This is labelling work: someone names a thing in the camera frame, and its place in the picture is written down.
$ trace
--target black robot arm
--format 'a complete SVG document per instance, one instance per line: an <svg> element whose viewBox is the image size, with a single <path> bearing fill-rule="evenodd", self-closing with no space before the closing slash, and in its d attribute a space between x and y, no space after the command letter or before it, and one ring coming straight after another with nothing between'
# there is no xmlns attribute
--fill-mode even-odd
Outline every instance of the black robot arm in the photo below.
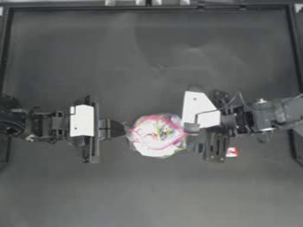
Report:
<svg viewBox="0 0 303 227"><path fill-rule="evenodd" d="M38 107L25 109L16 98L2 94L0 135L50 144L66 140L81 151L82 162L97 163L98 141L125 135L125 130L116 121L98 118L98 103L89 96L74 102L69 112L44 112Z"/></svg>

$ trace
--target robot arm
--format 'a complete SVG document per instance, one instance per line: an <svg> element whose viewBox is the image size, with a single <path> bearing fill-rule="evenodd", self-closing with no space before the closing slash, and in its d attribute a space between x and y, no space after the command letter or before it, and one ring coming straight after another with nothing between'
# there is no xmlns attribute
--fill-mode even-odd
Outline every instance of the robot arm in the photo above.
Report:
<svg viewBox="0 0 303 227"><path fill-rule="evenodd" d="M16 98L1 95L0 135L50 144L68 140L80 149L82 162L98 163L98 141L125 135L125 130L116 121L98 119L98 103L89 96L65 113L26 110Z"/></svg>
<svg viewBox="0 0 303 227"><path fill-rule="evenodd" d="M233 105L236 97L241 105ZM204 160L224 162L229 141L240 134L293 129L303 136L303 96L259 99L247 104L239 92L229 98L221 91L209 97L199 91L185 91L183 126Z"/></svg>

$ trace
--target small red object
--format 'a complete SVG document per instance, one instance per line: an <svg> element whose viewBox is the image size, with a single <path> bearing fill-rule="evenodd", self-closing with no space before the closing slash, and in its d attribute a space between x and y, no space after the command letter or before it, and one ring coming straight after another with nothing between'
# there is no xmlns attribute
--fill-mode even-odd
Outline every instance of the small red object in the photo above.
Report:
<svg viewBox="0 0 303 227"><path fill-rule="evenodd" d="M225 153L225 158L233 158L239 156L239 151L236 147L228 147L227 153Z"/></svg>

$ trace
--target black table surface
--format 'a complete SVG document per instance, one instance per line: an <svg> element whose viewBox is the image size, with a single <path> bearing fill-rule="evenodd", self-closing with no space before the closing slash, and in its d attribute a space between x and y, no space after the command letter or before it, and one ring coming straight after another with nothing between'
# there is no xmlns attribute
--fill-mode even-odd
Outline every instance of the black table surface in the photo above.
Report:
<svg viewBox="0 0 303 227"><path fill-rule="evenodd" d="M100 118L130 126L144 114L180 114L191 84L240 90L249 101L297 94L283 12L14 14L5 93L24 106L66 108L90 94ZM239 158L216 165L197 153L141 157L121 138L84 165L65 142L14 140L0 225L301 226L303 169L287 133L235 145Z"/></svg>

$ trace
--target black background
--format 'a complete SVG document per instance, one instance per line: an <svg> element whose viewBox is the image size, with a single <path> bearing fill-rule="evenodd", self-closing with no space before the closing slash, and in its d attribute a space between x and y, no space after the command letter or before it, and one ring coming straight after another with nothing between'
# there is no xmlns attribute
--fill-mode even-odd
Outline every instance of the black background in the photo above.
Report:
<svg viewBox="0 0 303 227"><path fill-rule="evenodd" d="M248 100L297 94L284 13L17 12L5 93L24 106L65 108L93 95L100 117L129 125L180 114L189 84ZM215 165L196 153L141 157L101 143L98 165L64 142L14 140L0 173L1 226L301 226L301 167L287 133Z"/></svg>

